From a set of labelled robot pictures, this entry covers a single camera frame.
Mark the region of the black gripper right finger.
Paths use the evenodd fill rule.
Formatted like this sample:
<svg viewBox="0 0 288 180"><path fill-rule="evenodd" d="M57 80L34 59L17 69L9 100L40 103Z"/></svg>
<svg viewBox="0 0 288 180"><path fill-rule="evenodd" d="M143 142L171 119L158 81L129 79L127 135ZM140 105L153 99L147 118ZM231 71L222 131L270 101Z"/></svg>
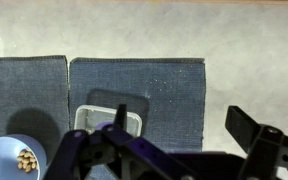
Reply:
<svg viewBox="0 0 288 180"><path fill-rule="evenodd" d="M277 170L288 171L288 136L271 125L258 124L238 106L229 106L225 128L247 154L239 180L278 180Z"/></svg>

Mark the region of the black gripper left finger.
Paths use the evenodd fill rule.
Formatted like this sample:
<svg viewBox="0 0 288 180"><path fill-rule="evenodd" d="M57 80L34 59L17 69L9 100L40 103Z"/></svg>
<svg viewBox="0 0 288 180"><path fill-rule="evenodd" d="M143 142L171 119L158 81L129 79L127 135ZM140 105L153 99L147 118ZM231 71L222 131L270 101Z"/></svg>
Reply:
<svg viewBox="0 0 288 180"><path fill-rule="evenodd" d="M89 135L67 132L43 180L84 180L105 165L118 180L181 180L183 166L144 138L126 132L127 106L118 106L112 124Z"/></svg>

